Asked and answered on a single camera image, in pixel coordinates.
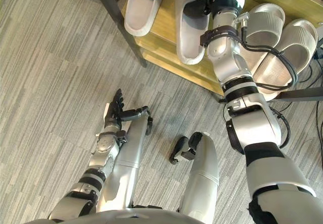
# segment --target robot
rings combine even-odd
[[[239,43],[248,50],[275,54],[291,73],[290,85],[297,81],[297,74],[274,48],[246,43],[248,15],[240,14],[244,1],[196,0],[188,3],[184,12],[192,17],[213,15],[214,29],[202,35],[200,43],[207,47],[224,92],[231,117],[226,122],[231,146],[246,156],[249,213],[257,224],[323,223],[323,204],[301,170],[280,150],[279,124],[239,54]],[[181,138],[171,155],[172,163],[194,160],[177,212],[133,205],[142,142],[150,134],[152,118],[147,106],[123,111],[122,101],[118,90],[104,117],[104,131],[97,136],[96,151],[79,182],[58,202],[48,219],[29,224],[212,223],[219,170],[214,143],[207,133]]]

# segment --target black cable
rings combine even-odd
[[[316,130],[317,130],[317,133],[318,133],[318,139],[319,139],[319,144],[320,144],[320,147],[321,147],[321,165],[322,165],[322,169],[323,169],[323,139],[322,139],[322,131],[320,131],[319,127],[318,127],[318,104],[319,104],[319,101],[316,102]]]
[[[287,110],[287,109],[288,109],[288,107],[290,107],[290,106],[292,105],[292,103],[293,103],[293,102],[290,102],[290,103],[288,104],[288,106],[286,106],[285,108],[283,108],[282,110],[280,110],[280,111],[279,111],[279,113],[282,113],[283,111]]]
[[[321,87],[323,87],[323,67],[319,63],[318,60],[316,60],[316,62],[319,65],[319,68],[321,69],[321,74],[319,75],[319,77],[313,83],[311,83],[310,86],[312,86],[321,77]],[[320,128],[319,123],[318,123],[318,105],[319,105],[319,101],[316,102],[315,119],[316,119],[316,130],[317,130],[319,144],[320,144],[320,148],[321,148],[321,165],[322,165],[322,169],[323,169],[323,134],[322,134],[323,122],[322,122],[321,128]]]
[[[283,142],[283,144],[279,147],[279,148],[283,148],[286,147],[286,145],[289,143],[289,140],[291,139],[291,128],[289,126],[288,120],[276,109],[272,108],[271,106],[269,106],[269,108],[272,110],[272,112],[274,114],[277,115],[278,119],[282,119],[282,121],[284,122],[286,128],[287,128],[287,136],[285,141]]]
[[[311,65],[309,65],[309,69],[310,69],[310,74],[309,74],[308,78],[305,79],[305,80],[299,81],[300,83],[305,83],[305,82],[307,82],[312,77],[312,75],[313,75],[313,69],[312,69]]]
[[[241,35],[243,40],[245,40],[245,34],[246,34],[246,28],[242,27],[241,28]],[[284,89],[289,89],[290,87],[292,87],[298,80],[298,75],[296,72],[295,67],[289,62],[289,60],[283,55],[283,52],[279,52],[277,49],[270,47],[270,46],[262,46],[262,45],[258,45],[258,46],[252,46],[252,45],[248,45],[245,41],[242,41],[237,35],[235,34],[220,34],[220,35],[216,35],[214,37],[212,37],[212,40],[216,40],[222,37],[229,37],[232,38],[234,40],[236,40],[238,43],[240,43],[246,50],[248,51],[255,51],[255,52],[267,52],[267,53],[271,53],[274,56],[276,56],[285,66],[285,68],[288,70],[289,74],[291,75],[291,82],[288,83],[286,86],[277,86],[277,85],[271,85],[271,84],[264,84],[264,83],[256,83],[256,85],[258,87],[261,88],[265,88],[268,90],[272,90],[272,91],[281,91]]]
[[[223,110],[222,110],[222,117],[223,117],[224,122],[227,122],[227,120],[226,120],[226,118],[224,116],[224,110],[226,109],[226,106],[227,106],[227,104],[224,104]]]
[[[319,79],[320,77],[323,75],[323,68],[322,68],[322,65],[319,63],[318,60],[315,60],[317,63],[318,63],[318,66],[321,70],[321,73],[317,76],[317,78],[313,81],[313,83],[311,83],[309,86],[306,87],[306,89],[310,88],[313,84],[315,84]]]

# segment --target slide sandal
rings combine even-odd
[[[249,12],[247,43],[275,47],[280,40],[285,22],[285,13],[275,4],[261,4]],[[252,74],[266,56],[266,52],[247,51],[240,45],[241,56]]]
[[[297,19],[289,23],[283,30],[281,40],[275,47],[284,51],[284,56],[294,65],[297,74],[308,66],[317,44],[317,31],[307,20]],[[274,55],[268,54],[261,62],[253,76],[255,82],[272,85],[287,85],[291,76],[283,63]],[[274,99],[280,91],[259,88],[265,99]]]
[[[162,0],[128,0],[125,28],[134,36],[146,35],[155,20]]]
[[[207,31],[209,15],[191,18],[183,13],[187,3],[194,0],[175,0],[177,56],[184,64],[197,64],[204,56],[200,36]]]

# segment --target wooden shelf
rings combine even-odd
[[[321,0],[246,0],[244,11],[249,11],[261,3],[274,3],[282,7],[286,22],[305,18],[314,26],[323,21],[323,2]],[[197,65],[186,65],[176,55],[175,0],[163,0],[150,32],[143,37],[135,37],[142,48],[143,57],[185,79],[204,88],[223,95],[213,71],[212,63],[204,57]]]

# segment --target gray striped carpet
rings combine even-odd
[[[179,136],[208,131],[221,169],[214,222],[252,223],[245,159],[230,147],[223,105],[168,71],[140,67],[100,1],[0,0],[0,80],[0,223],[47,217],[85,170],[118,88],[126,108],[147,104],[154,117],[135,204],[176,210],[191,163],[173,166],[169,154]],[[284,152],[323,200],[314,113],[315,102],[285,111],[292,141]]]

